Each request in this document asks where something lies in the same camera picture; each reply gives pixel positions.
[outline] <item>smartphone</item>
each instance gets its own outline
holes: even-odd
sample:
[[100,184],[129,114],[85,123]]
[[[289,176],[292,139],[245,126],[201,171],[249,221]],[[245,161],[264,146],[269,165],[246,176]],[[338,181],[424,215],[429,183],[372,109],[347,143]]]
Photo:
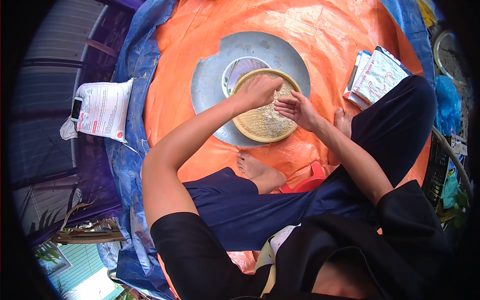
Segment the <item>smartphone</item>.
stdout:
[[75,99],[73,100],[72,114],[70,115],[70,119],[72,121],[80,121],[78,118],[80,117],[80,108],[82,107],[82,101],[83,98],[81,97],[75,97]]

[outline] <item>plastic crate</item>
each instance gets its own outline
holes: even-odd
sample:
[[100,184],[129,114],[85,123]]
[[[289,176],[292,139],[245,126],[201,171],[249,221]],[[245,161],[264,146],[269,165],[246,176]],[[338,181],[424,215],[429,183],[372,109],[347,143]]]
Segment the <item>plastic crate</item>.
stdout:
[[[452,142],[450,135],[444,135],[449,143]],[[445,179],[448,172],[449,156],[443,149],[442,144],[436,136],[432,134],[432,143],[430,146],[430,156],[428,159],[427,170],[421,189],[432,204],[434,209],[437,208],[440,201],[440,195],[445,185]]]

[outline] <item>black sleeve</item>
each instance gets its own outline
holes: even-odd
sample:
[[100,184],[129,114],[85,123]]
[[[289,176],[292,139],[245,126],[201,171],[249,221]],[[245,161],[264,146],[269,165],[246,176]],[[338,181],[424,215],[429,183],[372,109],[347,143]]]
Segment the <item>black sleeve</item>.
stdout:
[[377,204],[383,237],[409,264],[433,276],[450,247],[432,205],[412,180],[383,196]]
[[163,216],[152,225],[150,234],[182,300],[259,297],[262,293],[270,266],[259,268],[255,275],[242,273],[198,215]]

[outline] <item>black shirt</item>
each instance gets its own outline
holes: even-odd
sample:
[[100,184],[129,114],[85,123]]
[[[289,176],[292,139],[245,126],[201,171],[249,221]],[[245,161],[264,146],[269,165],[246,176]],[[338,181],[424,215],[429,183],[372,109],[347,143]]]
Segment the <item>black shirt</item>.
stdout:
[[[334,257],[361,266],[386,299],[425,298],[450,254],[430,203],[410,181],[386,194],[377,214],[383,235],[343,216],[303,219],[276,252],[275,284],[266,298],[310,292],[323,263]],[[271,264],[243,274],[195,214],[164,216],[152,225],[151,235],[182,300],[259,297],[267,284]]]

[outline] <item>bowl with green leaf pattern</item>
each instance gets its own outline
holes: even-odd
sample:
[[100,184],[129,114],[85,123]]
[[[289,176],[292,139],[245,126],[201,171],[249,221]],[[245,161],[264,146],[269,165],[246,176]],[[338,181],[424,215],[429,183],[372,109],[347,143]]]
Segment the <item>bowl with green leaf pattern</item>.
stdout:
[[222,75],[222,91],[225,97],[228,98],[232,95],[233,87],[238,79],[258,69],[270,69],[270,66],[260,58],[253,56],[240,57],[229,63]]

